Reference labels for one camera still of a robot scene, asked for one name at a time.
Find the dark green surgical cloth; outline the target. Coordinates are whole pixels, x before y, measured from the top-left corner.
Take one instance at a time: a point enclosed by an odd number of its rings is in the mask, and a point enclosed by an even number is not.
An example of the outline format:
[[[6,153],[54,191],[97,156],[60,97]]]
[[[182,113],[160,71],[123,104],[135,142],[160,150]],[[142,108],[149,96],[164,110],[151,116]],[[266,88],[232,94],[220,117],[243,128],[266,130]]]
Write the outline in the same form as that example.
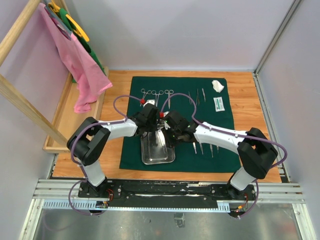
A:
[[[213,78],[203,77],[147,77],[134,76],[132,78],[130,95],[142,98],[141,89],[160,90],[164,94],[159,97],[158,108],[162,108],[168,95],[165,90],[174,90],[177,96],[170,99],[170,108],[166,104],[165,111],[178,111],[189,121],[192,113],[199,121],[205,121],[211,125],[226,129],[234,129],[234,117],[230,104],[228,84],[226,79],[217,79],[223,86],[222,92],[218,93],[213,89]],[[204,102],[202,88],[204,89],[206,102]],[[196,104],[197,89],[199,91],[199,105]],[[192,105],[189,103],[190,91]],[[213,98],[222,97],[225,111],[216,112]],[[153,100],[155,96],[148,94],[145,100]],[[192,143],[181,143],[175,147],[175,160],[171,163],[146,165],[142,162],[141,139],[139,136],[126,137],[123,140],[123,147],[119,167],[126,170],[156,171],[156,172],[189,172],[189,173],[233,173],[241,166],[236,153],[213,146],[213,158],[210,145],[202,144],[203,155],[200,145],[196,144],[195,154]]]

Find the steel forceps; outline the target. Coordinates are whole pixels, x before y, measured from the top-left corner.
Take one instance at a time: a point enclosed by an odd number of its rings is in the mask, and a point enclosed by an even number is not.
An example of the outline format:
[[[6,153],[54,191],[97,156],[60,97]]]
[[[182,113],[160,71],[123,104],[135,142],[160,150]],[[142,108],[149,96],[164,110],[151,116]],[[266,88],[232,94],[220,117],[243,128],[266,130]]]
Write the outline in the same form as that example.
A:
[[[145,90],[144,88],[142,88],[140,92],[142,93],[142,99],[145,99],[147,95],[150,95],[152,93],[152,90]]]
[[[154,97],[155,97],[155,105],[158,106],[159,98],[160,98],[161,95],[164,94],[164,91],[163,90],[159,90],[159,91],[152,90],[151,94],[154,95]]]

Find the steel instrument tray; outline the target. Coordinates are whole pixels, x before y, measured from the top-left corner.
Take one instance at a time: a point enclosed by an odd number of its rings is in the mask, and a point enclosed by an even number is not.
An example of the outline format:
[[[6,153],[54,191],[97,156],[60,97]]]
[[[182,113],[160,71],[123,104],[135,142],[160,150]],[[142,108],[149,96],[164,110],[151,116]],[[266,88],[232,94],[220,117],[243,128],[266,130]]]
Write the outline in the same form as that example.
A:
[[[145,165],[169,164],[176,159],[175,149],[166,144],[161,128],[144,133],[140,139],[141,160]]]

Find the steel tweezers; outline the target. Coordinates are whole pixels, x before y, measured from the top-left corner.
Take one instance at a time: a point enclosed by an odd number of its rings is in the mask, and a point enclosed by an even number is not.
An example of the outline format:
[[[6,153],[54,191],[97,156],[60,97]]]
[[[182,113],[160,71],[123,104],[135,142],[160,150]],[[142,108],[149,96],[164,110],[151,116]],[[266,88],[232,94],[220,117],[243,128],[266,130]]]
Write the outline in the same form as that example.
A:
[[[188,91],[188,96],[189,96],[189,104],[193,105],[193,102],[192,102],[193,99],[192,99],[190,91]]]
[[[206,94],[205,94],[204,88],[201,88],[201,91],[202,91],[202,95],[203,95],[203,100],[204,100],[204,102],[206,102]]]
[[[199,89],[197,89],[197,91],[196,91],[196,104],[197,104],[197,105],[199,105],[199,104],[200,104]]]

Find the steel surgical scissors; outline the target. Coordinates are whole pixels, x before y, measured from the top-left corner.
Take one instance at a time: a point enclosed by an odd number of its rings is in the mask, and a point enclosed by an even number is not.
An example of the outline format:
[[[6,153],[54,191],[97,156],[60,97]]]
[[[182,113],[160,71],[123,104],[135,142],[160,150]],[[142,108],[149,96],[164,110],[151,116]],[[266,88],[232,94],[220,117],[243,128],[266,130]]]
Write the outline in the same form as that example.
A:
[[[168,97],[168,101],[167,101],[167,104],[168,104],[168,108],[170,109],[171,108],[171,95],[174,94],[174,90],[172,89],[166,89],[164,91],[165,94],[167,94],[167,97]]]

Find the blue suture packet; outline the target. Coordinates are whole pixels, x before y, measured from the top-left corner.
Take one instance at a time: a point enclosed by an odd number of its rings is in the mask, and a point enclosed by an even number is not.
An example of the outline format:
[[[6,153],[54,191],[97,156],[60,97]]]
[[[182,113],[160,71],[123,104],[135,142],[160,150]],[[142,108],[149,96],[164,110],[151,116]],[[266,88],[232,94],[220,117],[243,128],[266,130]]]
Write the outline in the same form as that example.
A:
[[[224,102],[222,97],[214,97],[214,107],[216,112],[223,112],[225,111]]]

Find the white gauze roll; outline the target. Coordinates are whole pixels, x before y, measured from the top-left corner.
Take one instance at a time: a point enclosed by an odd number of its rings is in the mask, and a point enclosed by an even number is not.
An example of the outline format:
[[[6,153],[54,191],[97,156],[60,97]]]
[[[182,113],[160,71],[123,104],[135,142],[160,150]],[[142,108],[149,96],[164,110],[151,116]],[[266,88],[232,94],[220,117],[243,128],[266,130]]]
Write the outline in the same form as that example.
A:
[[[217,93],[221,93],[225,86],[222,85],[218,80],[213,80],[212,82],[212,88],[217,92]]]

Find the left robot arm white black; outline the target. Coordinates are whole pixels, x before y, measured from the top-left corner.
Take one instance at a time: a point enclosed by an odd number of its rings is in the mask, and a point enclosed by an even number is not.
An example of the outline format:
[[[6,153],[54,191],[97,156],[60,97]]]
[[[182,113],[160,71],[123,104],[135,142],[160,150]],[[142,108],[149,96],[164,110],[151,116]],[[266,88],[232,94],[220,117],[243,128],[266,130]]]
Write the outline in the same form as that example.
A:
[[[71,159],[80,165],[85,176],[82,188],[88,188],[96,198],[111,197],[111,186],[102,171],[99,158],[107,141],[142,136],[157,129],[159,109],[146,103],[143,109],[118,121],[98,121],[88,117],[69,138],[66,147]]]

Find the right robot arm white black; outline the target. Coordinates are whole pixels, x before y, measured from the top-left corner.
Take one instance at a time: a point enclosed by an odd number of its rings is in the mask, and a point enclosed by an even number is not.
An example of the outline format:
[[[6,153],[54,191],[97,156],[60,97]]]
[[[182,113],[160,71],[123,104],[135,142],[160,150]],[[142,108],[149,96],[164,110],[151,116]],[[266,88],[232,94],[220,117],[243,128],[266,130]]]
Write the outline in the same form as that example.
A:
[[[165,140],[171,147],[180,143],[209,144],[239,156],[242,166],[226,184],[227,196],[232,200],[240,199],[253,181],[264,179],[278,157],[277,150],[258,128],[237,131],[207,122],[189,122],[177,111],[166,113],[163,121],[167,124]]]

